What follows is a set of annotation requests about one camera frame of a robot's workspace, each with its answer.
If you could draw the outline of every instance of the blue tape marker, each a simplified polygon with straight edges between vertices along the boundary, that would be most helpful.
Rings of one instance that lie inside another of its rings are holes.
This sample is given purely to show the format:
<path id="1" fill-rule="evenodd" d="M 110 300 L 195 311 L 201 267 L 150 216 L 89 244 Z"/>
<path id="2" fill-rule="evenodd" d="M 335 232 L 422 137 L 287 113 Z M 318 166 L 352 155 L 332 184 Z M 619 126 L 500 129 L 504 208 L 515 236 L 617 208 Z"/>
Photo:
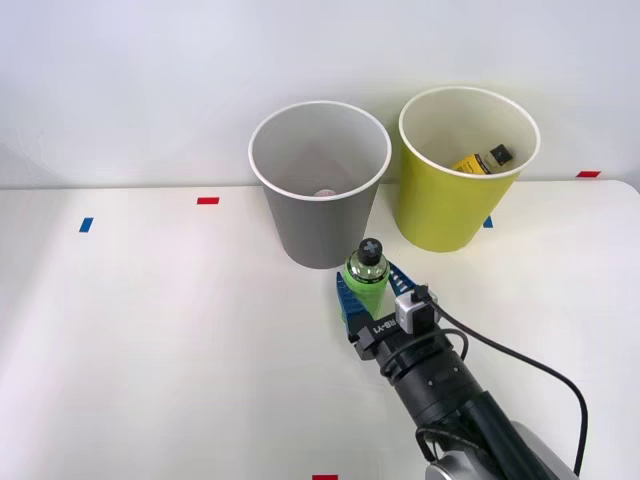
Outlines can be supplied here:
<path id="1" fill-rule="evenodd" d="M 87 233 L 91 228 L 91 224 L 93 223 L 93 217 L 87 217 L 82 221 L 82 225 L 80 225 L 80 233 Z"/>

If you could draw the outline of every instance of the black cable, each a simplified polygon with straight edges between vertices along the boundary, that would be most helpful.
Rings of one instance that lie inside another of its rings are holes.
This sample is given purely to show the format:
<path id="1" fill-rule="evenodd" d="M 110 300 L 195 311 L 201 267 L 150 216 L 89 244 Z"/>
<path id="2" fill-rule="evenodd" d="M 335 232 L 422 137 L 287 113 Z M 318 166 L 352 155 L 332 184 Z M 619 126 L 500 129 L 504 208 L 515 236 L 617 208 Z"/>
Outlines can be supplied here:
<path id="1" fill-rule="evenodd" d="M 576 463 L 575 463 L 575 466 L 573 467 L 573 473 L 575 473 L 576 476 L 580 476 L 580 470 L 582 469 L 582 459 L 584 458 L 584 450 L 587 445 L 587 429 L 589 426 L 589 412 L 587 410 L 587 402 L 585 401 L 584 396 L 582 395 L 582 392 L 580 392 L 578 387 L 567 377 L 565 377 L 559 372 L 556 372 L 554 369 L 547 367 L 545 364 L 540 363 L 536 360 L 533 360 L 532 358 L 529 358 L 521 353 L 518 353 L 515 350 L 511 350 L 510 348 L 505 347 L 504 345 L 501 345 L 498 342 L 494 342 L 493 340 L 467 327 L 465 324 L 460 323 L 460 321 L 456 320 L 454 317 L 449 315 L 440 305 L 435 303 L 433 299 L 431 299 L 429 303 L 440 314 L 440 316 L 446 318 L 449 321 L 449 323 L 451 323 L 454 327 L 459 328 L 467 335 L 475 338 L 476 340 L 479 340 L 485 345 L 495 348 L 499 352 L 502 352 L 506 355 L 517 358 L 518 360 L 524 363 L 527 363 L 532 367 L 536 367 L 537 369 L 542 370 L 545 373 L 548 373 L 552 377 L 555 377 L 558 380 L 560 380 L 562 383 L 564 383 L 567 387 L 571 389 L 571 391 L 578 398 L 578 403 L 580 404 L 580 413 L 582 416 L 582 421 L 580 423 L 580 437 L 578 439 L 578 451 L 576 453 Z"/>
<path id="2" fill-rule="evenodd" d="M 440 335 L 457 335 L 462 339 L 463 345 L 462 345 L 462 353 L 460 354 L 460 358 L 464 360 L 465 357 L 467 356 L 467 352 L 469 351 L 469 339 L 460 330 L 455 330 L 453 328 L 443 328 L 441 330 L 436 330 L 435 332 L 427 333 L 425 335 L 422 335 L 416 338 L 415 340 L 411 340 L 410 342 L 405 343 L 401 348 L 399 348 L 398 350 L 393 352 L 391 355 L 389 355 L 387 360 L 380 367 L 380 375 L 382 375 L 383 377 L 388 376 L 387 367 L 393 360 L 398 358 L 398 355 L 406 352 L 410 348 L 413 348 L 420 343 L 424 343 L 425 341 L 430 340 L 434 337 L 439 337 Z"/>
<path id="3" fill-rule="evenodd" d="M 421 434 L 421 433 L 422 434 L 429 433 L 436 437 L 446 438 L 448 440 L 453 440 L 455 442 L 462 443 L 463 445 L 467 447 L 471 447 L 474 450 L 482 450 L 482 447 L 480 445 L 473 443 L 472 441 L 467 440 L 466 438 L 463 438 L 459 435 L 456 435 L 455 433 L 451 433 L 448 430 L 442 430 L 439 428 L 432 428 L 432 427 L 424 427 L 424 428 L 419 428 L 416 431 L 416 434 Z"/>

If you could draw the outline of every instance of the object inside cup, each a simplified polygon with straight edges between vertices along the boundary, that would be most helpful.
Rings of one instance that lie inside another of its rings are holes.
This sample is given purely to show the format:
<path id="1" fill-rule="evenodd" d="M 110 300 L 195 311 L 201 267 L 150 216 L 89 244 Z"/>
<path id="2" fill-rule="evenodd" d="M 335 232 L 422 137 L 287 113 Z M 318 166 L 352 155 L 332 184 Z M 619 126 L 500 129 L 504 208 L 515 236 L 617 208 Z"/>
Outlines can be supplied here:
<path id="1" fill-rule="evenodd" d="M 334 195 L 336 195 L 336 192 L 334 192 L 330 188 L 323 188 L 322 190 L 318 190 L 313 194 L 314 197 L 332 197 Z"/>

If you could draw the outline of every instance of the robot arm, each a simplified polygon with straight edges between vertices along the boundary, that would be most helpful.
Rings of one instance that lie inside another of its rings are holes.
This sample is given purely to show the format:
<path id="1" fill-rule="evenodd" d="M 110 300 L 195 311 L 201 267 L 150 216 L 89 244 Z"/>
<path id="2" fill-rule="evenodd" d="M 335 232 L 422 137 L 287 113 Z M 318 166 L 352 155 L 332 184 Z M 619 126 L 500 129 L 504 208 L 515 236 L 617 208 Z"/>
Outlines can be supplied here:
<path id="1" fill-rule="evenodd" d="M 428 287 L 416 286 L 394 265 L 390 281 L 396 312 L 377 321 L 339 273 L 338 297 L 349 341 L 362 360 L 378 362 L 417 426 L 416 441 L 429 462 L 426 479 L 578 478 L 526 427 L 509 421 L 481 388 L 463 361 L 466 336 L 439 327 L 440 314 L 446 312 Z M 447 339 L 449 334 L 463 338 L 460 356 Z M 436 443 L 444 452 L 440 457 Z"/>

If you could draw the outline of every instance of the yellow paper cup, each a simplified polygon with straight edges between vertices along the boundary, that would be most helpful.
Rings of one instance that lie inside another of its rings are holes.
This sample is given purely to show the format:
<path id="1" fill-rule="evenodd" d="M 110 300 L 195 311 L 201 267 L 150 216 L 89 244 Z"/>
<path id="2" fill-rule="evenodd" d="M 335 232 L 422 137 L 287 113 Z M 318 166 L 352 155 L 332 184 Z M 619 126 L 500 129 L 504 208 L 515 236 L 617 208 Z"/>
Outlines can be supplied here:
<path id="1" fill-rule="evenodd" d="M 403 141 L 396 222 L 414 245 L 434 252 L 464 247 L 540 148 L 536 122 L 488 90 L 441 87 L 412 98 L 400 114 Z M 504 144 L 511 170 L 474 175 L 450 167 Z"/>

